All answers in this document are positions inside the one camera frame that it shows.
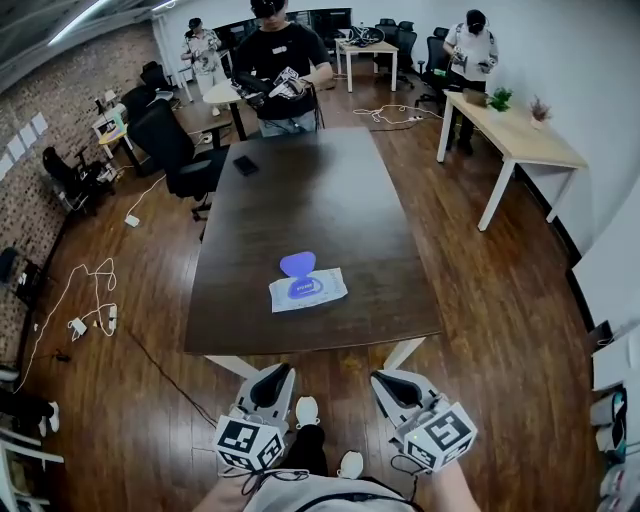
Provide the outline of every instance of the paper on wall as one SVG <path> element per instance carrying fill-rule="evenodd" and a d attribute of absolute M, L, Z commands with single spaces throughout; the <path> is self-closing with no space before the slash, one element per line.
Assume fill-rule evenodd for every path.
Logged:
<path fill-rule="evenodd" d="M 2 159 L 0 159 L 0 181 L 4 179 L 5 175 L 12 166 L 13 160 L 11 160 L 11 157 L 8 153 L 5 153 Z"/>
<path fill-rule="evenodd" d="M 20 137 L 22 137 L 22 142 L 24 142 L 24 146 L 26 148 L 30 148 L 31 145 L 36 141 L 36 134 L 31 128 L 31 123 L 27 123 L 22 130 L 20 130 Z"/>
<path fill-rule="evenodd" d="M 38 112 L 38 114 L 31 120 L 31 122 L 33 123 L 33 127 L 40 135 L 42 135 L 44 131 L 49 128 L 49 125 L 47 124 L 47 121 L 45 121 L 42 112 Z"/>
<path fill-rule="evenodd" d="M 14 162 L 17 162 L 18 159 L 22 155 L 24 155 L 24 146 L 22 145 L 20 137 L 18 137 L 17 135 L 13 139 L 11 139 L 8 147 Z"/>

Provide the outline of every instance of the vr headset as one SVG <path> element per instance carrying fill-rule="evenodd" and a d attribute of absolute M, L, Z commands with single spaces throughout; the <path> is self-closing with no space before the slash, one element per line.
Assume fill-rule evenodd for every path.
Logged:
<path fill-rule="evenodd" d="M 269 18 L 284 8 L 285 0 L 251 0 L 251 10 L 256 18 Z"/>

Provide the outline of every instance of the person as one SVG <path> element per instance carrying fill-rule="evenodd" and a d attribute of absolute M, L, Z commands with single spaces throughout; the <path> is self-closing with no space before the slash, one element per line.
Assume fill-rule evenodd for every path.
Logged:
<path fill-rule="evenodd" d="M 498 64 L 498 43 L 486 28 L 487 18 L 477 9 L 467 13 L 467 22 L 451 27 L 444 42 L 445 51 L 451 55 L 449 79 L 464 89 L 486 92 L 487 76 Z M 451 149 L 459 112 L 454 110 L 447 149 Z M 473 124 L 463 117 L 458 147 L 468 155 L 471 147 Z"/>
<path fill-rule="evenodd" d="M 38 425 L 42 437 L 47 435 L 47 422 L 53 432 L 60 428 L 60 407 L 57 402 L 14 394 L 0 388 L 0 412 L 18 418 L 24 425 Z"/>
<path fill-rule="evenodd" d="M 215 31 L 203 28 L 200 18 L 189 20 L 189 31 L 185 34 L 182 60 L 191 61 L 191 69 L 202 96 L 214 85 L 227 79 L 218 54 L 220 46 L 222 43 Z M 213 115 L 220 115 L 218 107 L 213 107 Z"/>
<path fill-rule="evenodd" d="M 251 8 L 262 21 L 260 30 L 248 36 L 238 48 L 234 72 L 256 70 L 259 79 L 275 80 L 287 67 L 300 75 L 297 87 L 315 86 L 333 78 L 329 53 L 312 30 L 289 23 L 286 19 L 288 0 L 251 0 Z M 309 61 L 316 67 L 311 72 Z M 267 98 L 258 109 L 258 122 L 263 137 L 315 131 L 314 99 L 309 91 L 297 101 Z"/>
<path fill-rule="evenodd" d="M 318 405 L 302 397 L 296 406 L 299 432 L 277 472 L 258 477 L 227 472 L 194 512 L 412 512 L 420 511 L 373 478 L 360 478 L 362 455 L 348 452 L 330 477 L 323 451 Z M 454 461 L 431 477 L 436 512 L 479 512 L 460 465 Z"/>

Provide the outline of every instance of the table leg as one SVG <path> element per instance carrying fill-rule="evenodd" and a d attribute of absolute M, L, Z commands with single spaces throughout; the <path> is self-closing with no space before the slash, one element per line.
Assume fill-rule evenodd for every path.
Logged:
<path fill-rule="evenodd" d="M 391 90 L 398 89 L 398 52 L 393 52 L 393 70 L 391 71 Z"/>
<path fill-rule="evenodd" d="M 447 107 L 444 109 L 442 120 L 442 132 L 440 133 L 440 145 L 438 146 L 438 162 L 444 162 L 444 155 L 447 152 L 447 142 L 449 140 L 449 130 L 451 129 L 451 118 L 453 117 L 453 103 L 447 98 Z"/>
<path fill-rule="evenodd" d="M 231 60 L 231 52 L 227 52 L 227 62 L 229 63 L 229 69 L 233 71 L 233 60 Z"/>
<path fill-rule="evenodd" d="M 347 90 L 349 92 L 353 92 L 353 75 L 351 72 L 351 52 L 347 52 Z"/>
<path fill-rule="evenodd" d="M 236 103 L 231 103 L 230 108 L 231 117 L 233 117 L 233 124 L 236 125 L 238 137 L 240 137 L 240 140 L 247 140 L 247 134 L 244 133 L 244 125 L 242 124 L 242 117 L 240 117 L 240 110 L 238 110 L 238 105 Z"/>
<path fill-rule="evenodd" d="M 567 182 L 564 184 L 564 187 L 562 187 L 562 190 L 560 191 L 560 197 L 558 197 L 557 201 L 553 205 L 553 209 L 551 210 L 551 212 L 549 213 L 549 216 L 547 217 L 548 223 L 552 223 L 555 220 L 555 218 L 558 216 L 558 211 L 562 207 L 562 203 L 564 202 L 565 197 L 567 197 L 569 189 L 571 189 L 571 186 L 573 185 L 573 182 L 575 181 L 577 176 L 578 176 L 577 169 L 572 170 L 571 176 L 569 176 L 569 179 L 567 180 Z"/>
<path fill-rule="evenodd" d="M 391 352 L 391 355 L 384 362 L 385 370 L 397 370 L 404 361 L 422 344 L 425 338 L 401 341 Z"/>
<path fill-rule="evenodd" d="M 240 375 L 245 379 L 250 379 L 258 373 L 258 370 L 238 356 L 204 356 L 209 361 L 226 368 L 230 372 Z"/>
<path fill-rule="evenodd" d="M 340 43 L 336 39 L 336 60 L 338 61 L 338 74 L 342 74 L 342 59 L 340 58 Z"/>
<path fill-rule="evenodd" d="M 500 203 L 502 194 L 504 194 L 504 191 L 509 184 L 509 178 L 511 178 L 511 173 L 513 172 L 515 165 L 516 161 L 511 158 L 507 158 L 504 161 L 504 165 L 500 171 L 500 176 L 498 176 L 498 182 L 496 183 L 496 186 L 491 193 L 491 197 L 489 198 L 489 204 L 487 204 L 487 208 L 482 214 L 482 219 L 480 219 L 480 224 L 478 224 L 478 229 L 480 231 L 485 231 L 489 226 L 489 222 L 491 222 L 491 218 L 498 208 L 498 203 Z"/>
<path fill-rule="evenodd" d="M 138 162 L 136 155 L 133 154 L 132 149 L 129 147 L 129 144 L 127 144 L 126 141 L 122 144 L 122 148 L 124 149 L 124 152 L 127 154 L 127 158 L 131 162 L 131 165 L 136 170 L 136 174 L 138 176 L 142 176 L 142 166 L 140 165 L 140 162 Z"/>

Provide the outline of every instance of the office chair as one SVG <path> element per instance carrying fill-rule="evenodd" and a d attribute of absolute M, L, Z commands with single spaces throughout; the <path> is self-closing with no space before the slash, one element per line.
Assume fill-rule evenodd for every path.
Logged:
<path fill-rule="evenodd" d="M 413 84 L 411 80 L 409 80 L 409 78 L 406 75 L 409 73 L 414 73 L 413 58 L 411 57 L 411 52 L 413 51 L 413 46 L 416 44 L 416 39 L 418 39 L 418 34 L 416 34 L 415 32 L 410 32 L 408 30 L 403 30 L 398 27 L 396 31 L 395 44 L 389 41 L 389 44 L 396 46 L 399 50 L 398 51 L 398 71 L 405 73 L 405 75 L 400 75 L 398 73 L 398 77 L 397 77 L 398 81 L 409 84 L 411 89 L 415 89 L 416 86 Z M 379 66 L 384 66 L 389 69 L 393 65 L 392 56 L 389 54 L 378 55 L 378 57 L 376 57 L 374 61 Z"/>
<path fill-rule="evenodd" d="M 18 258 L 25 260 L 27 265 L 18 285 L 12 288 L 13 266 Z M 0 253 L 0 285 L 20 299 L 29 309 L 35 306 L 41 278 L 42 269 L 14 247 L 6 247 Z"/>
<path fill-rule="evenodd" d="M 406 30 L 408 32 L 413 32 L 413 21 L 401 21 L 398 24 L 398 27 L 401 28 L 402 30 Z"/>
<path fill-rule="evenodd" d="M 156 91 L 154 101 L 159 99 L 170 101 L 173 99 L 173 88 L 167 82 L 162 66 L 156 61 L 148 62 L 142 67 L 140 78 L 148 87 Z"/>
<path fill-rule="evenodd" d="M 378 30 L 381 30 L 384 33 L 384 40 L 389 43 L 390 45 L 393 46 L 397 46 L 398 45 L 398 26 L 395 24 L 393 25 L 389 25 L 389 24 L 384 24 L 384 23 L 380 23 L 379 25 L 376 25 L 376 28 Z"/>
<path fill-rule="evenodd" d="M 227 159 L 229 146 L 220 146 L 220 130 L 228 126 L 231 123 L 203 130 L 203 134 L 211 133 L 214 149 L 196 154 L 196 146 L 178 123 L 169 103 L 158 100 L 143 112 L 134 109 L 128 133 L 157 168 L 164 169 L 169 192 L 181 198 L 204 199 L 199 207 L 191 210 L 194 220 L 198 221 L 202 220 L 200 212 L 211 209 L 211 205 L 206 204 L 207 196 L 216 190 Z"/>
<path fill-rule="evenodd" d="M 433 31 L 433 35 L 427 38 L 429 61 L 427 69 L 420 78 L 425 85 L 433 90 L 433 94 L 425 93 L 415 102 L 416 107 L 419 107 L 420 103 L 435 102 L 438 107 L 438 115 L 442 115 L 444 111 L 446 103 L 444 89 L 449 85 L 448 70 L 451 58 L 444 49 L 444 40 L 448 33 L 448 29 L 438 27 Z"/>
<path fill-rule="evenodd" d="M 80 164 L 71 168 L 58 156 L 55 148 L 50 146 L 42 152 L 42 165 L 62 189 L 64 200 L 72 211 L 82 208 L 85 213 L 96 215 L 96 200 L 107 191 L 111 195 L 115 191 L 111 182 L 98 181 L 105 168 L 100 162 L 87 164 L 83 155 L 85 149 L 83 147 L 75 155 Z"/>

